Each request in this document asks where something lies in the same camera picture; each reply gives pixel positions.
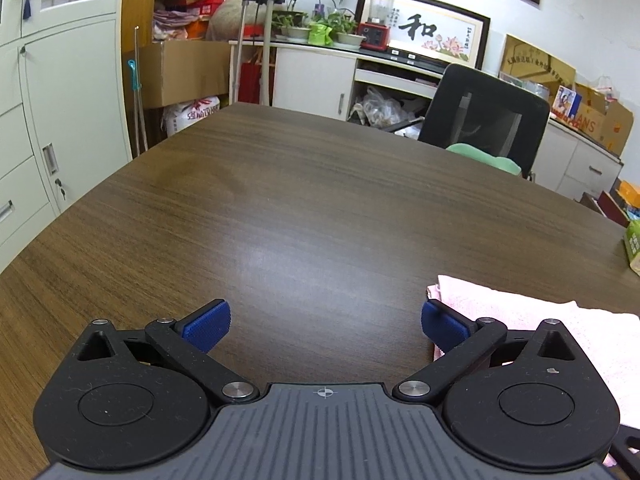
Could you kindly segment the white printed sack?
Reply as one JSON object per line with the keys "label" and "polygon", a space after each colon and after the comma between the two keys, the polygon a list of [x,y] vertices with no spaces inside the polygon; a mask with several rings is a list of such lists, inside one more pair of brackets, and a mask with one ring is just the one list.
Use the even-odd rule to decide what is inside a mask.
{"label": "white printed sack", "polygon": [[162,125],[168,136],[183,131],[220,110],[218,96],[206,96],[188,102],[166,106],[163,110]]}

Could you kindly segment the green tissue pack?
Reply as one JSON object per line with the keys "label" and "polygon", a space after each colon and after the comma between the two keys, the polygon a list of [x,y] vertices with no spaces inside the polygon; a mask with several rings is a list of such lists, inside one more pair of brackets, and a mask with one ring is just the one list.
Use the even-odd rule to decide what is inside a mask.
{"label": "green tissue pack", "polygon": [[624,246],[629,267],[635,274],[640,275],[640,221],[629,222],[625,235]]}

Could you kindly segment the green plush cushion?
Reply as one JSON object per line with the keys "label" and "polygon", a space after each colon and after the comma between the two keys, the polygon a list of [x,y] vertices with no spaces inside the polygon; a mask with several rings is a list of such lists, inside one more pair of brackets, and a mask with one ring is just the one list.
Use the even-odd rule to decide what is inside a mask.
{"label": "green plush cushion", "polygon": [[487,166],[491,166],[495,169],[507,172],[508,174],[512,174],[512,176],[522,175],[522,168],[510,158],[488,154],[470,144],[451,144],[448,146],[448,148],[446,148],[446,151],[476,160],[477,162],[481,162],[482,164],[485,164]]}

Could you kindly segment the large cardboard box left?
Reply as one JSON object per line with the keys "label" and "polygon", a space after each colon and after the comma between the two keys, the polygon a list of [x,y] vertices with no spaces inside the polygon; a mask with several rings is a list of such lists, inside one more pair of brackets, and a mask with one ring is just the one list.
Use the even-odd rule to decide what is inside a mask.
{"label": "large cardboard box left", "polygon": [[224,41],[167,40],[139,53],[144,108],[161,108],[229,91],[231,46]]}

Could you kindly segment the cardboard box on cabinet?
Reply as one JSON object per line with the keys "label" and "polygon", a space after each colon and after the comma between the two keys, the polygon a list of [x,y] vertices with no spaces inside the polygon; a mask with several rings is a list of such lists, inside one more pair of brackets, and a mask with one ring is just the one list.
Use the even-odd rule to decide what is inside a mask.
{"label": "cardboard box on cabinet", "polygon": [[634,125],[631,110],[620,102],[608,102],[603,94],[583,84],[575,84],[574,88],[559,86],[551,113],[618,157],[622,156]]}

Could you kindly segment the framed calligraphy flower picture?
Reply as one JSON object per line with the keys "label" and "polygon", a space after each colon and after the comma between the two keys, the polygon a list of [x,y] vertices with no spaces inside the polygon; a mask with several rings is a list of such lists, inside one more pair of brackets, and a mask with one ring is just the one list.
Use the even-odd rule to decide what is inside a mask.
{"label": "framed calligraphy flower picture", "polygon": [[372,0],[358,0],[361,47],[410,65],[483,66],[490,18],[439,0],[393,0],[383,23],[370,21]]}

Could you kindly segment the white low cabinet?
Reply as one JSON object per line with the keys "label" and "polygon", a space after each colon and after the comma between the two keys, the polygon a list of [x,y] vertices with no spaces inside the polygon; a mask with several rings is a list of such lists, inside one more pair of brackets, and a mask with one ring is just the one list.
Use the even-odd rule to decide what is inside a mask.
{"label": "white low cabinet", "polygon": [[[265,48],[247,41],[231,50],[231,101],[252,88],[242,68],[247,49],[266,66],[258,73],[269,84],[270,104],[346,122],[356,118],[372,128],[418,140],[445,68],[426,70],[387,55],[276,41]],[[623,162],[581,133],[568,131],[549,115],[534,166],[527,178],[572,200],[612,188]]]}

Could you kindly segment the white grey filing cabinet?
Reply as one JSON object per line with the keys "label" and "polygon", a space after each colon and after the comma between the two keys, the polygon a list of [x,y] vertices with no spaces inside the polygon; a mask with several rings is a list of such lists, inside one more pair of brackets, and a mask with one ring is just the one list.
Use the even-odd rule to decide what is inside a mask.
{"label": "white grey filing cabinet", "polygon": [[131,159],[122,0],[1,0],[1,264]]}

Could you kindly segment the black mesh office chair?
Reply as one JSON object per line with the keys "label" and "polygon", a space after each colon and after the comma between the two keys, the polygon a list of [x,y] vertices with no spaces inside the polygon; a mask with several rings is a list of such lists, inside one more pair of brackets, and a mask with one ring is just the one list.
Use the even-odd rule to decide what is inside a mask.
{"label": "black mesh office chair", "polygon": [[449,65],[426,111],[418,140],[449,148],[465,144],[533,169],[550,106],[540,96],[460,64]]}

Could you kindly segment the orange box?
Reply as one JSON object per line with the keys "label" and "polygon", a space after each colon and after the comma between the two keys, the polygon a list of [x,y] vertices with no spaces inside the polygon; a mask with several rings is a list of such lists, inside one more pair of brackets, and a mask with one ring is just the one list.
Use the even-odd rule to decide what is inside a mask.
{"label": "orange box", "polygon": [[640,208],[640,186],[621,180],[617,187],[617,194],[622,198],[628,206]]}

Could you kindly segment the red blender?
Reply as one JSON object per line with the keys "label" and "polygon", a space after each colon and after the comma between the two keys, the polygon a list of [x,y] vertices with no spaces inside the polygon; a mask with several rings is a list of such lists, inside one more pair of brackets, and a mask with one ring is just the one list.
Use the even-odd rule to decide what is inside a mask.
{"label": "red blender", "polygon": [[358,34],[363,36],[361,47],[384,52],[390,42],[390,17],[394,0],[362,0]]}

